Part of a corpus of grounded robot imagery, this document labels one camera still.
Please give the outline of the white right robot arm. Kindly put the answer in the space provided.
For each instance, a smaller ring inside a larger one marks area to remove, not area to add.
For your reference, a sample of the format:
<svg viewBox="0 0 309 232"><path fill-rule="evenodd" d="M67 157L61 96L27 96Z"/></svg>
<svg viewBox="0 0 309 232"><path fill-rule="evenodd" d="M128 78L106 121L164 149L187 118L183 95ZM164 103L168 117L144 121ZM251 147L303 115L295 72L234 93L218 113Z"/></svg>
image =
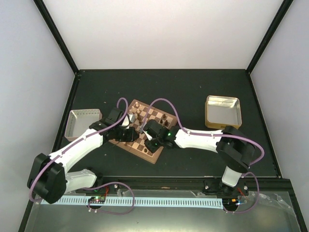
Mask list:
<svg viewBox="0 0 309 232"><path fill-rule="evenodd" d="M237 189L238 180L248 172L255 152L255 146L232 126L214 131L181 129L180 126L168 129L151 119L142 132L147 137L144 144L152 153L165 147L196 148L218 154L226 163L219 183L220 191L225 195L230 195Z"/></svg>

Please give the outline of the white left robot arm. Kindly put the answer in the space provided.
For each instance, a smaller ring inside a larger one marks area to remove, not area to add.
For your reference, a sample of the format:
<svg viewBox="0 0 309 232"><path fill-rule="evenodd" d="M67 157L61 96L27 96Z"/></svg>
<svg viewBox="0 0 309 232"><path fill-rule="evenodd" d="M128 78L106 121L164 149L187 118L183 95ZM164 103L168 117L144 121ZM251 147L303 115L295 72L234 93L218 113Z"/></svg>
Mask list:
<svg viewBox="0 0 309 232"><path fill-rule="evenodd" d="M64 194L78 189L98 193L104 182L92 169L71 172L71 168L88 153L109 140L133 142L139 135L131 124L133 113L113 108L106 118L92 123L77 139L49 155L40 153L34 159L27 187L48 203L57 202Z"/></svg>

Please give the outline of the gold metal tin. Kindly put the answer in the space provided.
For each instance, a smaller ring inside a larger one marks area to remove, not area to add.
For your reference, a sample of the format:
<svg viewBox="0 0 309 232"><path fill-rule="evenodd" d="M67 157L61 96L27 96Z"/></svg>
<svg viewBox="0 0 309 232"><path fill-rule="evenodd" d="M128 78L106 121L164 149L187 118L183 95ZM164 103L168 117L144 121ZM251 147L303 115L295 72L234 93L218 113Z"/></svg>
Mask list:
<svg viewBox="0 0 309 232"><path fill-rule="evenodd" d="M240 100L236 97L209 95L205 101L205 125L211 129L224 129L242 125Z"/></svg>

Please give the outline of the black corner frame post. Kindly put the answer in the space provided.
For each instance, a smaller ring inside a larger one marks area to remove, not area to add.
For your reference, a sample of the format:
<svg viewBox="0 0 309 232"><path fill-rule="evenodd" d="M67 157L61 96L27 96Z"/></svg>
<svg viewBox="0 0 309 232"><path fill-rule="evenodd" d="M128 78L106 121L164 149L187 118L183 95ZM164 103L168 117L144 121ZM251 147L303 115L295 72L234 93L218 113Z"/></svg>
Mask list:
<svg viewBox="0 0 309 232"><path fill-rule="evenodd" d="M45 3L43 0L33 0L35 3L37 9L39 10L41 16L43 17L46 25L48 26L52 36L54 37L58 47L60 48L62 54L64 55L67 63L69 64L71 70L73 71L74 74L77 74L79 72L79 69L74 62L74 59L66 46L54 20L52 19L52 16L50 15Z"/></svg>
<svg viewBox="0 0 309 232"><path fill-rule="evenodd" d="M279 9L277 10L274 18L272 19L270 26L268 27L266 33L264 34L253 58L251 59L247 69L246 73L251 74L256 67L259 59L261 58L263 52L267 48L269 42L271 41L273 35L275 34L276 30L278 29L280 23L284 19L286 13L288 12L290 6L292 5L293 0L283 0Z"/></svg>

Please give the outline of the black right corner frame post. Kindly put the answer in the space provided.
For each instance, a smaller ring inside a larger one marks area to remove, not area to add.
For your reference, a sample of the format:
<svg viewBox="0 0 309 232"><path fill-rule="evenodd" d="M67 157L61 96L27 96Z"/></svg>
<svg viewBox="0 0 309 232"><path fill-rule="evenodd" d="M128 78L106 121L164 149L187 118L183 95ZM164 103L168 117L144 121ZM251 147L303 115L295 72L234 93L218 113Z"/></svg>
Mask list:
<svg viewBox="0 0 309 232"><path fill-rule="evenodd" d="M274 18L272 19L270 26L268 27L266 33L264 34L253 58L251 59L247 69L246 73L251 74L256 67L259 59L261 58L263 52L267 48L269 42L271 41L273 35L275 34L276 30L278 29L280 23L284 19L286 13L288 12L290 6L292 5L293 0L283 0L279 9L277 10Z"/></svg>

